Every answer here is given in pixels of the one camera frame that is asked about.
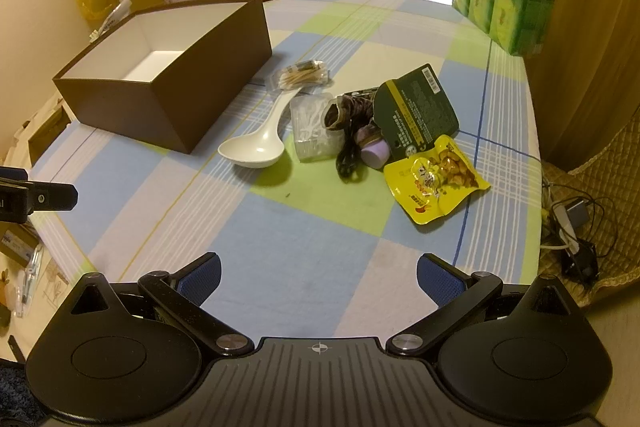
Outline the yellow snack packet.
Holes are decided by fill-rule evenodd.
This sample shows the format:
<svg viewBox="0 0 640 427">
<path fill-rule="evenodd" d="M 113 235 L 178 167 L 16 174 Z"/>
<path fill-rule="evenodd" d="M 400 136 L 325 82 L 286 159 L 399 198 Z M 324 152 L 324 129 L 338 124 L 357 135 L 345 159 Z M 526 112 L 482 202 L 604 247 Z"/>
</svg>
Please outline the yellow snack packet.
<svg viewBox="0 0 640 427">
<path fill-rule="evenodd" d="M 446 217 L 472 194 L 490 189 L 446 134 L 431 150 L 386 165 L 383 174 L 390 193 L 415 225 Z"/>
</svg>

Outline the white plastic soup spoon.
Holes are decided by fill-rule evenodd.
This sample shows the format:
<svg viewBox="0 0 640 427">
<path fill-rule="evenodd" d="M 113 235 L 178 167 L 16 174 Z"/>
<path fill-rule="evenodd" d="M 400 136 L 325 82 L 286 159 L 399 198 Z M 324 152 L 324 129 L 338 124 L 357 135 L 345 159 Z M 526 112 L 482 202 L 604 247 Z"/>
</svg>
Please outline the white plastic soup spoon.
<svg viewBox="0 0 640 427">
<path fill-rule="evenodd" d="M 280 118 L 299 91 L 299 88 L 283 91 L 272 104 L 266 120 L 255 131 L 222 142 L 218 154 L 243 168 L 262 169 L 274 165 L 284 152 L 278 131 Z"/>
</svg>

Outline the dark green snack pouch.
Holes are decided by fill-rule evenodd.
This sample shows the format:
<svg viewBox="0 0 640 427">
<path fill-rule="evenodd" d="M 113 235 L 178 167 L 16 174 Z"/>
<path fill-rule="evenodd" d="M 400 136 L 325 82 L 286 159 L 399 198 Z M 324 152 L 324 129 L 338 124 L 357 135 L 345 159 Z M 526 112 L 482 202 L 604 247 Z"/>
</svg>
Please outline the dark green snack pouch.
<svg viewBox="0 0 640 427">
<path fill-rule="evenodd" d="M 454 108 L 430 64 L 382 83 L 374 96 L 373 121 L 393 160 L 431 150 L 441 135 L 453 136 L 460 129 Z"/>
</svg>

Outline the clear floss pick bag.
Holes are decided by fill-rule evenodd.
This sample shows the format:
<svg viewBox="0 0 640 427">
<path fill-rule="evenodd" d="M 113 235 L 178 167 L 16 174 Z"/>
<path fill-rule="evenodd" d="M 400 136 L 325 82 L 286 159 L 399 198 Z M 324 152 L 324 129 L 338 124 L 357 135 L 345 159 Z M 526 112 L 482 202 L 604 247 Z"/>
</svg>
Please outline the clear floss pick bag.
<svg viewBox="0 0 640 427">
<path fill-rule="evenodd" d="M 335 158 L 341 152 L 344 132 L 328 130 L 323 124 L 331 102 L 328 94 L 303 94 L 290 103 L 293 143 L 300 161 Z"/>
</svg>

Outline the brown hair scrunchie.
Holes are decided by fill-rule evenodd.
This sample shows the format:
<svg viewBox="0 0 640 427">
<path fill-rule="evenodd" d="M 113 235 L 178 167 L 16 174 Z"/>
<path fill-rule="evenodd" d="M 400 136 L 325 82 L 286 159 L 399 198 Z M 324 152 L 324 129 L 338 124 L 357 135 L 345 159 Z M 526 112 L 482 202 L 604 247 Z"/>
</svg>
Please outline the brown hair scrunchie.
<svg viewBox="0 0 640 427">
<path fill-rule="evenodd" d="M 369 95 L 340 95 L 329 104 L 323 116 L 328 130 L 359 129 L 369 124 L 373 116 L 373 101 Z"/>
</svg>

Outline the cotton swab packet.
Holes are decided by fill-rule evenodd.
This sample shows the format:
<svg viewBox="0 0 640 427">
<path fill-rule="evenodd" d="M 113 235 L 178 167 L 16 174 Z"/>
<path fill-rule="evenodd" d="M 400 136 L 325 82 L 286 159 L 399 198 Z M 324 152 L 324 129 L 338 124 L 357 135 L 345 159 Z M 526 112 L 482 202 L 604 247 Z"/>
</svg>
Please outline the cotton swab packet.
<svg viewBox="0 0 640 427">
<path fill-rule="evenodd" d="M 307 87 L 323 87 L 330 81 L 330 72 L 325 62 L 308 60 L 277 70 L 268 78 L 266 86 L 270 91 L 293 91 Z"/>
</svg>

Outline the tiger stripe hair claw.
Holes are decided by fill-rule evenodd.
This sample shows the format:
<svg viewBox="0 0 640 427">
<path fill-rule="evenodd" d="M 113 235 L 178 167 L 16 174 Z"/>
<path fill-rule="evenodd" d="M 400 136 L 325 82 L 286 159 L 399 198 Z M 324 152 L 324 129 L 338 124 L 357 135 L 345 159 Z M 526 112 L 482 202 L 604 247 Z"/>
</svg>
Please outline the tiger stripe hair claw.
<svg viewBox="0 0 640 427">
<path fill-rule="evenodd" d="M 369 88 L 357 91 L 350 91 L 339 95 L 335 99 L 338 111 L 347 114 L 349 118 L 358 115 L 373 115 L 373 104 L 378 89 Z"/>
</svg>

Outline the checkered tablecloth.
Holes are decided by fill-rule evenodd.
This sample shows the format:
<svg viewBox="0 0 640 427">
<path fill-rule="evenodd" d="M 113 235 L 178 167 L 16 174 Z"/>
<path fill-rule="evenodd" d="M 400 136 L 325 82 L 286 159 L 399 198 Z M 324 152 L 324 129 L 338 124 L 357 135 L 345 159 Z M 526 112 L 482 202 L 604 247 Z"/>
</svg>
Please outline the checkered tablecloth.
<svg viewBox="0 0 640 427">
<path fill-rule="evenodd" d="M 34 177 L 79 193 L 74 210 L 32 219 L 65 276 L 134 281 L 213 251 L 222 281 L 205 309 L 255 339 L 390 337 L 434 308 L 416 283 L 425 253 L 531 282 L 541 165 L 522 59 L 436 2 L 272 0 L 265 11 L 271 60 L 192 154 L 83 124 L 44 154 Z M 419 227 L 378 171 L 346 183 L 332 161 L 303 162 L 294 150 L 260 170 L 220 157 L 220 143 L 268 115 L 266 78 L 305 58 L 329 65 L 335 93 L 431 65 L 459 118 L 458 147 L 488 190 Z"/>
</svg>

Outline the brown cardboard storage box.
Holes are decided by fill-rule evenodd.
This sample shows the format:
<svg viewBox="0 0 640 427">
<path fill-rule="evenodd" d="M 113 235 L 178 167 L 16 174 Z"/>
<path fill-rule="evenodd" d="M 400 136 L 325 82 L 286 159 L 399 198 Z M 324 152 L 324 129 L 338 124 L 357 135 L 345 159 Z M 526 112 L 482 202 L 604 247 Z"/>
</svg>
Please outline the brown cardboard storage box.
<svg viewBox="0 0 640 427">
<path fill-rule="evenodd" d="M 53 78 L 87 126 L 189 154 L 272 55 L 262 0 L 125 17 Z"/>
</svg>

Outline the quilted beige cushion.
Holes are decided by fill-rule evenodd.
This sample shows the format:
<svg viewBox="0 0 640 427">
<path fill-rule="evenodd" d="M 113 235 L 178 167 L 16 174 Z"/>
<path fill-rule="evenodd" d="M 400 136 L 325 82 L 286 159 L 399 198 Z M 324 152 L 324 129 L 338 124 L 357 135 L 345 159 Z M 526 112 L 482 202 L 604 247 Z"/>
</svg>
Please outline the quilted beige cushion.
<svg viewBox="0 0 640 427">
<path fill-rule="evenodd" d="M 586 307 L 639 280 L 639 115 L 634 114 L 600 153 L 566 172 L 545 161 L 544 194 L 561 202 L 594 199 L 585 226 L 594 247 L 597 278 L 587 282 L 576 272 L 564 274 L 561 251 L 540 252 L 540 274 L 556 275 L 578 306 Z"/>
</svg>

